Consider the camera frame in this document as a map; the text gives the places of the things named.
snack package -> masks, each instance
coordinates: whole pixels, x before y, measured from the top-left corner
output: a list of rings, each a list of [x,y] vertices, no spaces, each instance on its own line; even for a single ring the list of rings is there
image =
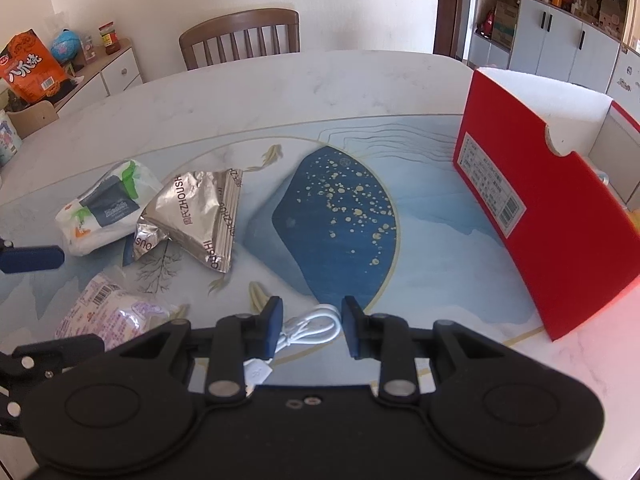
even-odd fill
[[[0,52],[0,77],[31,105],[55,104],[75,86],[33,30],[14,36]]]
[[[186,307],[163,304],[150,294],[129,294],[101,272],[85,287],[54,337],[95,334],[111,350],[185,313]]]
[[[117,163],[56,215],[65,250],[84,256],[131,234],[140,213],[161,189],[160,181],[138,161]]]
[[[207,267],[227,272],[241,186],[242,170],[176,175],[140,215],[133,258],[168,238]]]

orange snack bag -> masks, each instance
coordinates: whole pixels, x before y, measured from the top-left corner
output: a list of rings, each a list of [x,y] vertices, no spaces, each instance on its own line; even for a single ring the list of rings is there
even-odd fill
[[[0,52],[0,77],[30,105],[55,104],[75,86],[33,29],[12,37]]]

chair backrest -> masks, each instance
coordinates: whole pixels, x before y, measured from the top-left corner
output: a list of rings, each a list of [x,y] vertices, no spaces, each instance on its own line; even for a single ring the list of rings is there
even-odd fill
[[[234,60],[240,59],[238,44],[234,32],[244,30],[244,47],[246,56],[253,57],[254,51],[251,46],[249,30],[255,28],[258,35],[258,54],[260,56],[267,55],[267,49],[264,43],[263,27],[271,29],[271,43],[273,45],[273,53],[280,53],[280,43],[278,42],[277,25],[287,26],[287,39],[290,52],[300,52],[300,19],[295,10],[289,9],[255,9],[236,12],[202,22],[195,27],[191,27],[180,36],[180,49],[184,57],[184,63],[187,70],[194,70],[198,67],[196,55],[193,45],[198,43],[204,44],[204,54],[207,65],[213,65],[211,51],[209,49],[208,40],[216,38],[218,44],[218,55],[220,63],[226,62],[225,49],[222,43],[222,37],[229,35],[231,42],[231,51]]]
[[[20,112],[7,112],[21,139],[58,119],[58,112],[49,101],[40,101]]]

blue globe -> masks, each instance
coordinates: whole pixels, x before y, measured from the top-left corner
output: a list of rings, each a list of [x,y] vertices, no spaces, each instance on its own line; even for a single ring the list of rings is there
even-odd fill
[[[60,64],[72,60],[80,50],[80,38],[72,30],[63,30],[60,35],[53,40],[51,53]]]

sauce jar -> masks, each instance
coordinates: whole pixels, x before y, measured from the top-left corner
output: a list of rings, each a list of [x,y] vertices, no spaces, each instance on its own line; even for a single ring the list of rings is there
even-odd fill
[[[102,36],[102,42],[104,43],[107,56],[120,50],[120,41],[116,36],[116,29],[113,26],[113,22],[109,22],[106,25],[100,27],[100,35]]]

